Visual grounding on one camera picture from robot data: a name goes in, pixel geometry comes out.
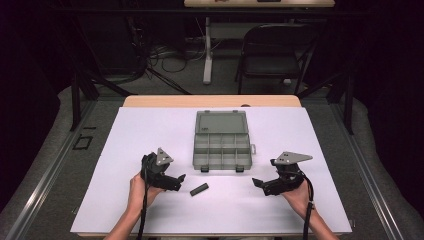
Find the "transparent grey compartment storage box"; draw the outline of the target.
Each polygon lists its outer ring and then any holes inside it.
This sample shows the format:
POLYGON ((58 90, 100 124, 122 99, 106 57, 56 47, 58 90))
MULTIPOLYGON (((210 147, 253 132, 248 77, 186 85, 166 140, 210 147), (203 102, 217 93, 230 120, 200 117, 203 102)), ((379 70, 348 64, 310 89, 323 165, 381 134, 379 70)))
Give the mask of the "transparent grey compartment storage box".
POLYGON ((252 167, 252 146, 245 111, 198 111, 196 115, 193 167, 201 172, 252 167))

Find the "person's left hand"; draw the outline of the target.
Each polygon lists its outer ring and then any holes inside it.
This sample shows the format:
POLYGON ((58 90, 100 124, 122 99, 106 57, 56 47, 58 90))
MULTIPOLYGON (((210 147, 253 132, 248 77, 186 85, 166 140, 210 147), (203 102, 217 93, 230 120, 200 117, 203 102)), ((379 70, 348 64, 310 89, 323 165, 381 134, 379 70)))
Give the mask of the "person's left hand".
POLYGON ((136 174, 130 180, 127 210, 133 214, 140 213, 144 208, 149 207, 162 192, 161 188, 146 186, 140 174, 136 174))

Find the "white table cover sheet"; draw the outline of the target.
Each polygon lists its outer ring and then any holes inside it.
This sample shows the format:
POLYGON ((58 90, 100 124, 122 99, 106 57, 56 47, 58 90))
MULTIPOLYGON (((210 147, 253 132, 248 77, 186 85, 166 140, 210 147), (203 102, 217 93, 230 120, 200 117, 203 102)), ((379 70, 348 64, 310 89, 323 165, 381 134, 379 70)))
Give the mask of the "white table cover sheet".
POLYGON ((141 159, 163 148, 173 163, 171 176, 186 174, 179 191, 160 194, 148 208, 144 233, 150 236, 260 236, 299 234, 302 219, 281 196, 266 196, 252 178, 269 181, 277 173, 270 160, 284 151, 311 155, 300 169, 311 180, 320 215, 337 234, 351 230, 307 111, 301 107, 247 107, 253 166, 243 173, 202 173, 192 166, 196 109, 120 108, 72 232, 102 235, 111 230, 127 204, 129 180, 141 159), (207 183, 195 196, 190 191, 207 183))

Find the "light wooden table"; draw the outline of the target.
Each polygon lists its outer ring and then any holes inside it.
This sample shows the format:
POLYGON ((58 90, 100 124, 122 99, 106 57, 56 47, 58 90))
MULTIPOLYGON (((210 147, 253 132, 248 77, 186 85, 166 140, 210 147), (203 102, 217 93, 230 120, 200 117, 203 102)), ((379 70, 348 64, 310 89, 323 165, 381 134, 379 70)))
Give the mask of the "light wooden table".
POLYGON ((294 95, 139 95, 124 107, 300 107, 294 95))

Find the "light wooden background desk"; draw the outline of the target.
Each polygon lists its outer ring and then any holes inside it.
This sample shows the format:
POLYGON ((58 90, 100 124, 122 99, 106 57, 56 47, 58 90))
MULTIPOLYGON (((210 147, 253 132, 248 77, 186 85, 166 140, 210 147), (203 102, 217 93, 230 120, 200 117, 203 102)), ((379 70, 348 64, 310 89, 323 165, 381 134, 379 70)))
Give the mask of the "light wooden background desk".
POLYGON ((184 0, 184 5, 193 8, 331 8, 335 0, 184 0))

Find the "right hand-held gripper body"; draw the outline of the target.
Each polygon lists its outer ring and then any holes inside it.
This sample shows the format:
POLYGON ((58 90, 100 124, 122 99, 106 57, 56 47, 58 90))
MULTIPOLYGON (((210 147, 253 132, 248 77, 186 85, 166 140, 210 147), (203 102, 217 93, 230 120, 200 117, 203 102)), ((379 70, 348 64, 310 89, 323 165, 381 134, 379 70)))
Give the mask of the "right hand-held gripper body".
POLYGON ((297 189, 304 180, 308 183, 309 195, 313 195, 313 186, 305 173, 299 168, 299 163, 312 160, 307 154, 284 151, 276 159, 271 159, 271 165, 277 169, 278 178, 267 183, 279 185, 279 194, 297 189))

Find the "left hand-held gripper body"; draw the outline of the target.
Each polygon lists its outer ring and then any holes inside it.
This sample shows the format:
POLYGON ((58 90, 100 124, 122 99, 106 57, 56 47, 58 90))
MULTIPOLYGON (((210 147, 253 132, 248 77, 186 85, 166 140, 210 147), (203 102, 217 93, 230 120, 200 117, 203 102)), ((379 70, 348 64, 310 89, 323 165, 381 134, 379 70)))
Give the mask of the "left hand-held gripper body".
POLYGON ((141 161, 141 178, 150 186, 166 189, 166 184, 179 182, 177 178, 165 174, 165 171, 173 162, 173 158, 162 148, 157 152, 144 155, 141 161))

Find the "white desk leg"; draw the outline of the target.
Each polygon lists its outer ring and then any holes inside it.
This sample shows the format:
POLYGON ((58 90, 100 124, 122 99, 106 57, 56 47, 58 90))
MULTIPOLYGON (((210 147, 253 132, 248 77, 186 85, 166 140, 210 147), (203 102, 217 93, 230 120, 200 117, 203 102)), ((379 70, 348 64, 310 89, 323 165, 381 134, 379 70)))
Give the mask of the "white desk leg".
POLYGON ((203 83, 209 85, 212 82, 212 47, 211 47, 211 30, 210 18, 205 18, 205 65, 203 74, 203 83))

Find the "black folding chair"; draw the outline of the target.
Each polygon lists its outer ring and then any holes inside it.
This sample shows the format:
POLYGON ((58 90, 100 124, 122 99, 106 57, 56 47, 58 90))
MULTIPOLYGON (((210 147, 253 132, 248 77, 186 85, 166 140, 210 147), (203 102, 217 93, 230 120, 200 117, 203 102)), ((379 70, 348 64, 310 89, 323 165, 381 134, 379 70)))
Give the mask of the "black folding chair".
POLYGON ((242 93, 243 79, 295 79, 297 94, 319 37, 310 24, 274 23, 250 29, 243 38, 235 80, 242 93))

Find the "black metal stand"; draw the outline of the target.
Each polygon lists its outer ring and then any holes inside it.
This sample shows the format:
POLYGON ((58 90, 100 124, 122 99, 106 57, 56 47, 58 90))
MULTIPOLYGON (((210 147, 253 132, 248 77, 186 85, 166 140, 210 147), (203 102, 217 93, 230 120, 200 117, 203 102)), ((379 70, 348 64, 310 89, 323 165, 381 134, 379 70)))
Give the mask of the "black metal stand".
POLYGON ((353 111, 353 97, 354 97, 354 79, 355 69, 345 67, 343 70, 334 73, 330 77, 319 81, 315 85, 308 87, 306 90, 297 93, 299 99, 303 99, 317 90, 321 89, 327 84, 331 84, 330 90, 326 96, 328 103, 339 103, 342 96, 344 96, 343 108, 343 125, 350 135, 353 135, 352 129, 352 111, 353 111))
POLYGON ((71 131, 74 131, 82 120, 81 113, 81 98, 80 93, 83 93, 89 101, 95 101, 100 94, 95 87, 95 84, 106 86, 108 89, 123 97, 131 96, 131 93, 116 84, 106 80, 100 74, 93 72, 87 68, 78 66, 74 72, 74 77, 71 82, 72 96, 72 126, 71 131))

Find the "metal floor rail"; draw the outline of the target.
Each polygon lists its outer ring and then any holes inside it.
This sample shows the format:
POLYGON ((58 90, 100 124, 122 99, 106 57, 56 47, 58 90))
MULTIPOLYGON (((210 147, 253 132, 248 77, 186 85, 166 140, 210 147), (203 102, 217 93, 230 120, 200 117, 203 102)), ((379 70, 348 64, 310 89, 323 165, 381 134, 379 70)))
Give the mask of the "metal floor rail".
POLYGON ((0 240, 20 240, 48 196, 82 125, 96 106, 83 101, 81 120, 71 130, 71 105, 63 100, 56 120, 18 189, 0 213, 0 240))
POLYGON ((353 151, 354 162, 357 165, 357 170, 388 239, 404 240, 404 236, 401 233, 398 224, 396 223, 395 218, 377 185, 377 182, 356 139, 345 127, 341 108, 337 104, 330 104, 330 109, 336 118, 336 122, 341 129, 344 138, 348 142, 349 148, 353 151))

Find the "small black rectangular block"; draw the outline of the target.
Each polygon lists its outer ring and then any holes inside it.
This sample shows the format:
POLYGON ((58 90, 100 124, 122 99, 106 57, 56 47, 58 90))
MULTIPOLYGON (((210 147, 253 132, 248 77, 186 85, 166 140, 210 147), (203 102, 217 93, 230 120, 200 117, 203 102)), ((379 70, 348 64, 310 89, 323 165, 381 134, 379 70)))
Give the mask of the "small black rectangular block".
POLYGON ((202 185, 196 187, 195 189, 190 191, 190 195, 193 197, 209 188, 209 185, 207 183, 203 183, 202 185))

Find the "person's right hand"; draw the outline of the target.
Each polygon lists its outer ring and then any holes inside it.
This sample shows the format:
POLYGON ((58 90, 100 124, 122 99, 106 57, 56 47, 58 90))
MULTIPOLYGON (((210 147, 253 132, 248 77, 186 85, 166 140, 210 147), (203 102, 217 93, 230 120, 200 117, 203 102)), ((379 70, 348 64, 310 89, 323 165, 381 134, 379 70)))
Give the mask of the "person's right hand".
POLYGON ((302 218, 305 219, 307 207, 309 203, 309 188, 306 180, 292 191, 284 192, 282 194, 284 199, 288 202, 290 207, 302 218))

